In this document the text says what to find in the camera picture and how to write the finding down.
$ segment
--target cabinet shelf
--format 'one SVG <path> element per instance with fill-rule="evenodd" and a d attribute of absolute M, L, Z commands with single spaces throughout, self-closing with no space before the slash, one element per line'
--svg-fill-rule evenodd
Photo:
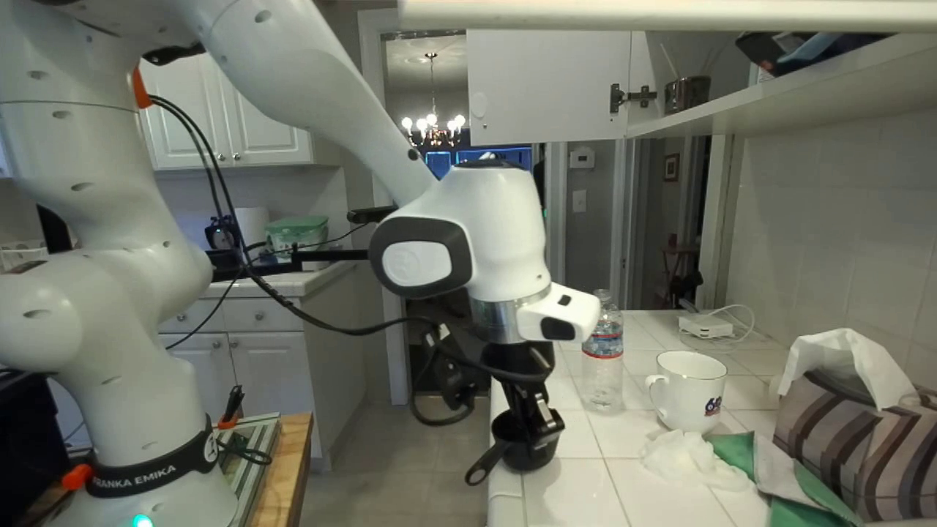
<path fill-rule="evenodd" d="M 707 106 L 633 124 L 625 134 L 768 134 L 929 106 L 937 106 L 937 37 L 893 36 Z"/>

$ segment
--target bottle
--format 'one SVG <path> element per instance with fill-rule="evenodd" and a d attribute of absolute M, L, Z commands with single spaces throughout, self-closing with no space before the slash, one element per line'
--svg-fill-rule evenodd
<path fill-rule="evenodd" d="M 603 301 L 603 314 L 584 342 L 584 384 L 579 399 L 587 409 L 594 413 L 620 413 L 625 394 L 625 342 L 620 342 L 620 318 L 619 306 L 613 304 L 610 293 L 594 293 Z"/>

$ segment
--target ceiling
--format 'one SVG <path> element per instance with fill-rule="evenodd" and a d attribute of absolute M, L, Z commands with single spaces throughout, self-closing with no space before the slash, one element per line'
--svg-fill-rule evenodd
<path fill-rule="evenodd" d="M 465 36 L 396 36 L 385 40 L 387 49 L 387 91 L 428 91 L 430 61 L 437 91 L 469 85 Z"/>

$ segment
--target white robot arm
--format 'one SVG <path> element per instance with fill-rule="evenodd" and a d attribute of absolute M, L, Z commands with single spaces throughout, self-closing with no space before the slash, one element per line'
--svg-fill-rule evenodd
<path fill-rule="evenodd" d="M 401 205 L 371 246 L 390 290 L 465 287 L 503 356 L 598 318 L 591 295 L 549 276 L 529 175 L 472 166 L 433 181 L 310 0 L 0 0 L 0 129 L 19 184 L 81 239 L 0 276 L 0 361 L 52 372 L 95 438 L 96 473 L 52 525 L 235 517 L 194 368 L 155 336 L 204 290 L 209 261 L 153 184 L 127 91 L 140 56 L 194 43 L 270 118 L 344 144 L 385 181 Z M 519 393 L 535 393 L 513 400 L 556 444 L 541 384 Z"/>

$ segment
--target white mug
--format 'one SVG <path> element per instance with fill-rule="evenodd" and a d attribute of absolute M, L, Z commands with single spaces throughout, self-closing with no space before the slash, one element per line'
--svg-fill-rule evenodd
<path fill-rule="evenodd" d="M 696 352 L 664 352 L 657 356 L 660 374 L 644 387 L 657 416 L 671 429 L 707 432 L 723 409 L 726 367 Z"/>

